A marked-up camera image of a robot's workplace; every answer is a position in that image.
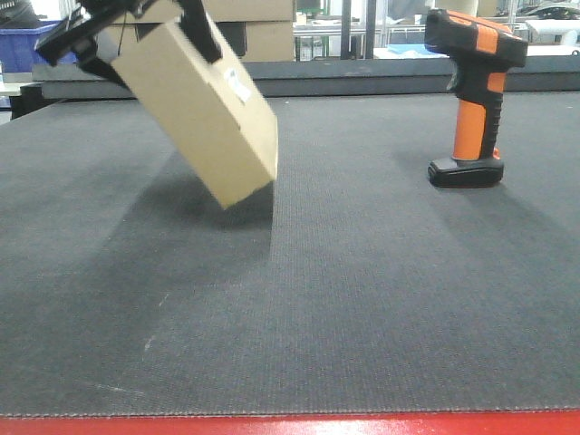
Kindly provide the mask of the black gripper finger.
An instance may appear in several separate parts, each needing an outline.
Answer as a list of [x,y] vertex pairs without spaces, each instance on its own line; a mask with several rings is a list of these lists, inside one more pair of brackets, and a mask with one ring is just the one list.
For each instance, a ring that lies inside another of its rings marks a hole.
[[179,27],[207,63],[222,58],[219,44],[213,37],[206,10],[201,0],[180,0],[182,14]]
[[35,51],[52,67],[68,53],[73,53],[78,67],[127,89],[110,61],[98,55],[97,35],[126,14],[141,18],[154,1],[77,1],[78,6],[35,45]]

